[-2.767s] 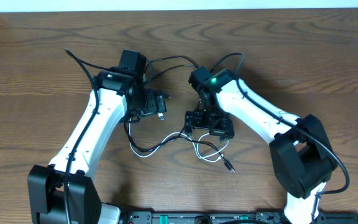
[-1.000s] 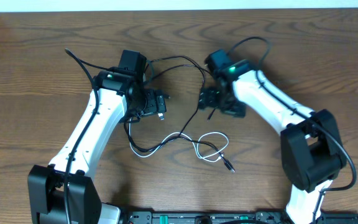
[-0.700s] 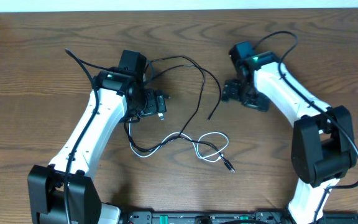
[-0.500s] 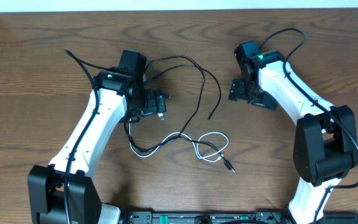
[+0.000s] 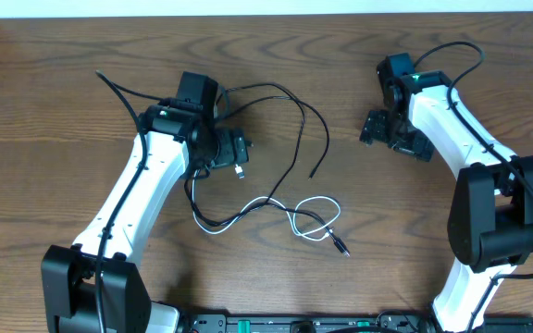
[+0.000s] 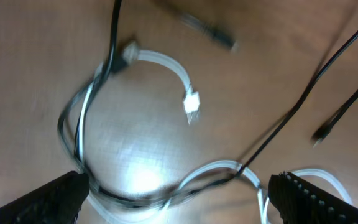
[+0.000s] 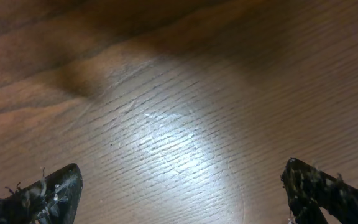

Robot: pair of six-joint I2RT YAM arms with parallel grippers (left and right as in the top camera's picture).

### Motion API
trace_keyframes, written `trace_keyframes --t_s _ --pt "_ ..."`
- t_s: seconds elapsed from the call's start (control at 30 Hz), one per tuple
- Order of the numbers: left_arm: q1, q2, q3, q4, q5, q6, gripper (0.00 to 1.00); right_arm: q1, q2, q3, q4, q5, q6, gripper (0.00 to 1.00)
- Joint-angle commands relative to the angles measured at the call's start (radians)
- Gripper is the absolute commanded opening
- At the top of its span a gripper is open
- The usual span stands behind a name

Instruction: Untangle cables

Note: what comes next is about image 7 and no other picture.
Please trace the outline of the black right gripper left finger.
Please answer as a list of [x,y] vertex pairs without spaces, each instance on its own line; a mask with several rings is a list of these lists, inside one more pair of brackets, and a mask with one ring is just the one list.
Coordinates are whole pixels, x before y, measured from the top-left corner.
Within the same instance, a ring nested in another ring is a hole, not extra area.
[[27,187],[8,188],[0,199],[0,224],[73,224],[83,189],[77,164],[67,166]]

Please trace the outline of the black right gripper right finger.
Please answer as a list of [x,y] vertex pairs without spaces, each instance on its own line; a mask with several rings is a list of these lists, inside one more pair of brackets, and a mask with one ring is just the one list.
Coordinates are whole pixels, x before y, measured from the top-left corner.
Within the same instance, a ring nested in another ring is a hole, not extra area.
[[358,189],[299,160],[288,160],[281,175],[293,223],[326,223],[325,209],[340,223],[358,223]]

